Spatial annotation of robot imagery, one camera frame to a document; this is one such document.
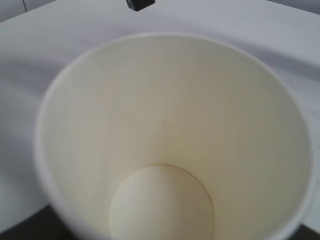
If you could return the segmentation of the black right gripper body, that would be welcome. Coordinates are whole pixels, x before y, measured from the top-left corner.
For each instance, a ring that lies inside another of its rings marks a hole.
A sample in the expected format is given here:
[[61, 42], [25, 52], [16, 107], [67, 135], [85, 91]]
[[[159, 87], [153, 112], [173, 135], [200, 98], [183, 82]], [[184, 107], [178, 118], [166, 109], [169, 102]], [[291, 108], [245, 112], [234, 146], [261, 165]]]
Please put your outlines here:
[[145, 9], [155, 2], [155, 0], [126, 0], [128, 7], [135, 12]]

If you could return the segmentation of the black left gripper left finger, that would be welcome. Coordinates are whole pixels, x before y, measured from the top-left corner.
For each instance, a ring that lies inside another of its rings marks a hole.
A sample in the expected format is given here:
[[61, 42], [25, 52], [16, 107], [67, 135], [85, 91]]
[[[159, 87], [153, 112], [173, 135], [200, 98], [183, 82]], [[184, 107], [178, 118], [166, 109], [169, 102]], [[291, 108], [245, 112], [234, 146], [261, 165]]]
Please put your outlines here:
[[74, 240], [50, 206], [0, 234], [2, 240]]

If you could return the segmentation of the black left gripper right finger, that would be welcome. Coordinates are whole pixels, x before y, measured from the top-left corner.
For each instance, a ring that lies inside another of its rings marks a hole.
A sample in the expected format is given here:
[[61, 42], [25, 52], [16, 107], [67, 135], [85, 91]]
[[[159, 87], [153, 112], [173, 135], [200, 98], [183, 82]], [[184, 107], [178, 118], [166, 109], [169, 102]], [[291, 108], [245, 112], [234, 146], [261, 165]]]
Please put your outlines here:
[[307, 226], [304, 222], [287, 238], [288, 240], [320, 240], [320, 233]]

